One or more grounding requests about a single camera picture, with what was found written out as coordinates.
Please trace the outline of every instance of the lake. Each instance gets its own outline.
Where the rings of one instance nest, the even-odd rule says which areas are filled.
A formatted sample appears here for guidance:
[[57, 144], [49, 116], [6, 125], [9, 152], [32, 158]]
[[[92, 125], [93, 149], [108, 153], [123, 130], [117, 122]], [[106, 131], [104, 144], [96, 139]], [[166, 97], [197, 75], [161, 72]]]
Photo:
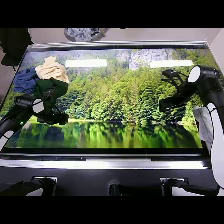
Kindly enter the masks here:
[[134, 124], [75, 122], [63, 126], [31, 123], [6, 147], [23, 148], [198, 148], [196, 131], [181, 125], [140, 127]]

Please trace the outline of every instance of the blue cloth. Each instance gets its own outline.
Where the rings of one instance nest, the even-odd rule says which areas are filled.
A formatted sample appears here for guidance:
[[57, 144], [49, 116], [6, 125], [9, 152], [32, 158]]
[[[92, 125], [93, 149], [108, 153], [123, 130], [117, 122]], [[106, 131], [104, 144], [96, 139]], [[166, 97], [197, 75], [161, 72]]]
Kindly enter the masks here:
[[36, 88], [37, 80], [39, 80], [39, 78], [34, 67], [18, 72], [13, 81], [14, 91], [32, 93]]

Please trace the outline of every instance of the screen frame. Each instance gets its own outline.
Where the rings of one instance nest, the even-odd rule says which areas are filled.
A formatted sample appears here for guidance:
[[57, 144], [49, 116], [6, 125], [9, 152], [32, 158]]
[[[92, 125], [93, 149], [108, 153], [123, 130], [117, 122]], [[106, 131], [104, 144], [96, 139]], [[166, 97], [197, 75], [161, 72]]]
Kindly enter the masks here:
[[[47, 44], [33, 44], [28, 46], [26, 49], [17, 71], [19, 71], [20, 66], [24, 60], [25, 55], [27, 52], [45, 52], [45, 51], [69, 51], [69, 50], [101, 50], [101, 49], [164, 49], [164, 48], [186, 48], [186, 49], [208, 49], [211, 53], [211, 49], [207, 43], [207, 41], [99, 41], [99, 42], [66, 42], [66, 43], [47, 43]], [[11, 85], [5, 95], [1, 105], [0, 110], [2, 109], [7, 95], [10, 91], [12, 86], [13, 80]], [[141, 149], [75, 149], [71, 152], [72, 149], [58, 149], [58, 148], [3, 148], [0, 153], [0, 156], [50, 156], [50, 157], [169, 157], [169, 158], [196, 158], [196, 157], [203, 157], [209, 158], [209, 153], [206, 149], [203, 148], [141, 148]]]

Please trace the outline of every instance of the screen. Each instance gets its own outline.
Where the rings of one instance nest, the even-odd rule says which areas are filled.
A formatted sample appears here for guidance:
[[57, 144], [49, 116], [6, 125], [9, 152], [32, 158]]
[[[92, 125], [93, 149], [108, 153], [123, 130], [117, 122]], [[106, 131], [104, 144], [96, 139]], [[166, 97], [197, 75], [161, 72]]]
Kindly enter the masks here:
[[[49, 56], [65, 66], [69, 87], [56, 106], [69, 115], [65, 125], [25, 124], [7, 148], [201, 148], [193, 115], [202, 106], [197, 95], [184, 106], [159, 111], [159, 100], [176, 89], [162, 71], [185, 75], [195, 65], [218, 69], [208, 49], [102, 49], [27, 52], [19, 71]], [[22, 95], [10, 87], [0, 116]]]

